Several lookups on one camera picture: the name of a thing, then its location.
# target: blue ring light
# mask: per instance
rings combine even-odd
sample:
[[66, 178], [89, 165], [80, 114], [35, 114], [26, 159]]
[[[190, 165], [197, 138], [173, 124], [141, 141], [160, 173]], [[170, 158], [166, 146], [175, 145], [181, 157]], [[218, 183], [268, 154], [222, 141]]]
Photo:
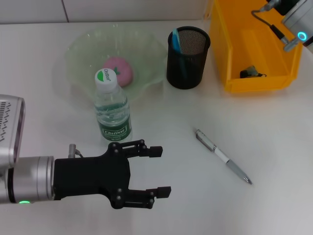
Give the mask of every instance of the blue ring light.
[[306, 41], [308, 36], [305, 32], [298, 32], [298, 38], [301, 40], [301, 41]]

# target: yellow bin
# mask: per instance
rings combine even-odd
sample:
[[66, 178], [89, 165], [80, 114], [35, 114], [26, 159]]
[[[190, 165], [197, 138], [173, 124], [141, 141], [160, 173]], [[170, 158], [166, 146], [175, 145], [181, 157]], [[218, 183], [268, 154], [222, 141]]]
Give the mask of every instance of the yellow bin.
[[[215, 0], [210, 27], [211, 47], [220, 79], [231, 93], [283, 89], [297, 78], [302, 45], [284, 52], [283, 43], [271, 29], [251, 15], [265, 0]], [[259, 13], [290, 40], [294, 36], [274, 9]], [[254, 65], [267, 77], [240, 78], [240, 71]]]

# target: white wall tile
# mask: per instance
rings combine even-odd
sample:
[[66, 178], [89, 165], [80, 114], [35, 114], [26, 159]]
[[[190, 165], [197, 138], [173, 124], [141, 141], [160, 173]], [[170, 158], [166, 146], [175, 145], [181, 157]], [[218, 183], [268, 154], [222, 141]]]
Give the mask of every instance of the white wall tile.
[[64, 0], [70, 22], [201, 19], [206, 0]]
[[66, 21], [61, 0], [0, 0], [0, 24]]

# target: green glass bowl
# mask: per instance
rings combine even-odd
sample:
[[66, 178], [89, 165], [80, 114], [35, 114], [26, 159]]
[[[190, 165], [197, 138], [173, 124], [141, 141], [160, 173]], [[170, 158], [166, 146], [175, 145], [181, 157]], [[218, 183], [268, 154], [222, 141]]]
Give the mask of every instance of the green glass bowl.
[[134, 26], [112, 24], [85, 33], [67, 49], [68, 80], [93, 99], [94, 76], [111, 56], [123, 57], [132, 66], [133, 81], [123, 87], [128, 99], [165, 77], [167, 50], [155, 36]]

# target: plastic bottle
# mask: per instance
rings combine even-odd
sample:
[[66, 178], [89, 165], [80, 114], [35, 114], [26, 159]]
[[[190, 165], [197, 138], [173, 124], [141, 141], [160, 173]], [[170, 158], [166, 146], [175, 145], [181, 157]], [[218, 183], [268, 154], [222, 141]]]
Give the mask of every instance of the plastic bottle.
[[132, 140], [132, 125], [127, 96], [118, 85], [111, 69], [101, 69], [95, 75], [94, 107], [102, 136], [107, 142]]

